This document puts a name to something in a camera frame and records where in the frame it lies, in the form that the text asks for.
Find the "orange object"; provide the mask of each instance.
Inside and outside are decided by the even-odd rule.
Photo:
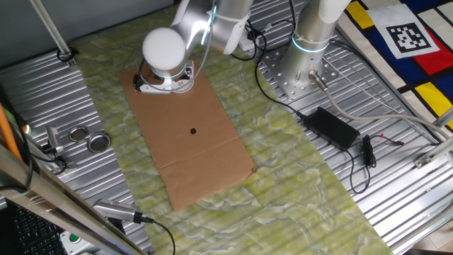
[[[5,137],[6,146],[8,147],[9,151],[14,154],[18,159],[22,160],[21,153],[17,148],[16,140],[14,139],[13,131],[11,130],[11,126],[9,125],[8,118],[6,117],[5,110],[0,103],[0,128],[3,131],[3,135]]]

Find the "cable connector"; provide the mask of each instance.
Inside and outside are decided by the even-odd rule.
[[[309,72],[309,78],[312,80],[318,87],[320,88],[321,91],[326,91],[328,90],[327,84],[321,79],[321,77],[318,75],[318,73],[314,70],[311,70]]]
[[[394,142],[394,145],[404,146],[404,145],[406,145],[406,143],[405,143],[405,142],[402,142],[402,141],[395,141],[395,142]]]

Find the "metal ring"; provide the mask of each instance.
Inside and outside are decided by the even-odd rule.
[[[101,153],[107,150],[112,143],[110,135],[107,135],[105,132],[95,132],[93,133],[86,142],[86,147],[90,152]]]
[[[88,135],[88,130],[84,127],[73,127],[69,131],[69,139],[72,142],[83,142]]]

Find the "red square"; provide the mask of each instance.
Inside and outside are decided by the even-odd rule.
[[[413,58],[427,74],[431,75],[453,66],[453,54],[428,29],[426,31],[440,50],[414,56]]]

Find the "gray cable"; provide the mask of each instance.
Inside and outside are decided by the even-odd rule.
[[[216,1],[212,0],[211,12],[214,11],[215,3],[216,3]],[[210,37],[209,37],[209,39],[207,41],[206,50],[205,50],[205,56],[203,57],[203,61],[201,62],[200,68],[198,68],[197,72],[195,73],[195,76],[193,77],[193,80],[192,80],[193,82],[195,82],[195,79],[197,78],[198,74],[200,74],[201,69],[203,68],[203,65],[205,65],[205,61],[206,61],[206,58],[207,58],[207,53],[210,51],[211,39],[212,39],[212,34],[213,34],[213,28],[212,27],[213,27],[213,24],[214,24],[214,17],[215,17],[215,15],[213,15],[211,23],[210,23]],[[155,85],[153,85],[153,84],[149,84],[148,81],[143,77],[143,75],[140,75],[140,79],[142,79],[142,81],[146,85],[152,87],[153,89],[156,89],[158,91],[167,91],[167,92],[178,91],[178,90],[180,90],[182,88],[185,88],[187,85],[189,85],[192,82],[192,81],[188,81],[184,85],[181,85],[177,89],[169,89],[169,90],[167,90],[167,89],[160,89],[160,88],[155,87]]]
[[[416,121],[418,123],[422,123],[422,124],[426,125],[427,127],[432,128],[433,130],[435,130],[439,134],[441,134],[441,136],[443,136],[446,140],[449,139],[449,136],[444,131],[442,131],[439,127],[436,127],[432,123],[429,123],[428,121],[422,120],[422,119],[417,118],[415,116],[404,115],[404,114],[386,114],[386,115],[364,116],[364,117],[353,116],[353,115],[351,115],[349,113],[346,113],[345,111],[343,111],[340,108],[340,106],[338,106],[338,104],[335,102],[335,100],[333,100],[332,95],[331,95],[331,93],[328,90],[325,90],[324,93],[327,96],[328,100],[332,103],[332,106],[335,107],[337,109],[337,111],[341,113],[341,115],[343,115],[346,118],[349,118],[351,120],[369,121],[369,120],[381,120],[381,119],[387,119],[387,118],[408,119],[408,120]]]

